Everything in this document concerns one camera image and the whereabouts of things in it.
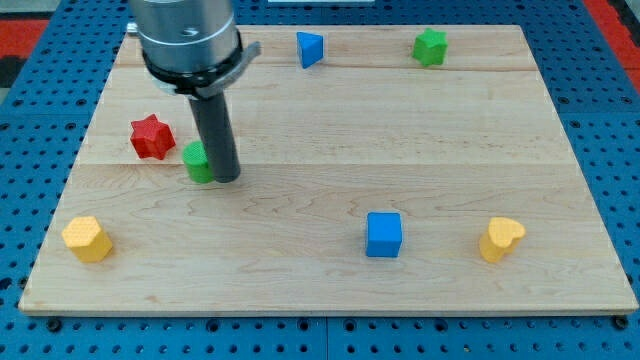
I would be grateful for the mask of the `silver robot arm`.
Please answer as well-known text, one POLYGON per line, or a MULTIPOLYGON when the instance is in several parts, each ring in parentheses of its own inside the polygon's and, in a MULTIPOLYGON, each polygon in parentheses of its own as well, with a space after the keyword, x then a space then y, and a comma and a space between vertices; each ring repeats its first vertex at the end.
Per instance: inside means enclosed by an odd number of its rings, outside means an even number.
POLYGON ((230 0, 130 0, 142 56, 159 86, 193 99, 224 92, 261 54, 244 45, 230 0))

